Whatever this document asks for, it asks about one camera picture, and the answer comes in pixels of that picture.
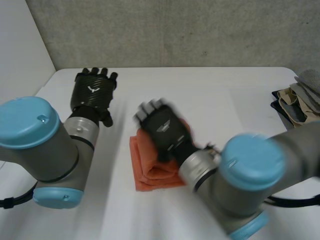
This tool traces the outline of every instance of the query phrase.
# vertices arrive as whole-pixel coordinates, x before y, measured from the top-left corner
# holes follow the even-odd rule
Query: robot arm
[[[107,73],[103,68],[99,74],[95,67],[91,72],[85,68],[78,73],[72,114],[64,124],[52,106],[39,97],[17,98],[0,107],[0,156],[21,165],[38,181],[33,190],[37,204],[69,209],[80,203],[99,121],[106,127],[113,124],[108,107],[118,75],[113,72],[107,77]]]
[[[311,177],[320,177],[320,122],[313,122],[272,138],[253,134],[238,135],[228,141],[220,164],[205,149],[199,149],[182,136],[179,127],[168,126],[165,133],[156,131],[171,119],[178,119],[165,104],[141,107],[137,118],[151,136],[161,155],[175,157],[179,175],[197,194],[227,235],[234,240],[249,238],[267,222],[261,208],[270,195]],[[159,142],[167,138],[167,146]]]

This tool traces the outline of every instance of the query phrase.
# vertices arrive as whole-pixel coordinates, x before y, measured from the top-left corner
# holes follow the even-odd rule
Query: blue plastic cover
[[[81,202],[84,192],[69,187],[39,187],[33,190],[33,200],[51,209],[72,209]]]
[[[232,240],[246,240],[263,228],[268,221],[268,215],[262,212],[255,219],[231,233],[229,237]]]
[[[57,112],[43,98],[26,96],[0,105],[0,146],[28,149],[49,140],[58,130]]]
[[[273,186],[285,172],[285,155],[272,139],[243,134],[222,151],[219,172],[236,188],[260,191]]]

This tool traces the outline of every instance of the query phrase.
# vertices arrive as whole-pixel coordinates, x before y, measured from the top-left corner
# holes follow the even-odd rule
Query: white table surface
[[[74,79],[81,69],[56,72],[37,96],[48,100],[62,121],[70,115]],[[138,105],[164,97],[191,125],[195,141],[220,148],[242,132],[272,136],[286,129],[270,107],[271,92],[295,82],[282,67],[117,68],[118,87],[110,112],[111,128],[100,128],[81,204],[49,209],[28,203],[0,210],[1,240],[223,240],[223,231],[187,187],[136,192],[129,137]],[[0,198],[26,192],[35,180],[20,166],[0,170]],[[309,179],[279,195],[309,198],[319,193]],[[269,224],[252,240],[316,240],[320,207],[284,209],[266,206]]]

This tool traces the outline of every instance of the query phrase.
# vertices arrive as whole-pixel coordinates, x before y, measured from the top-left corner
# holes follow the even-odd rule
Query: folded orange cloth
[[[157,149],[145,131],[138,129],[136,136],[130,137],[129,144],[137,191],[146,192],[185,185],[178,176],[179,168],[174,159],[166,163],[157,161]]]

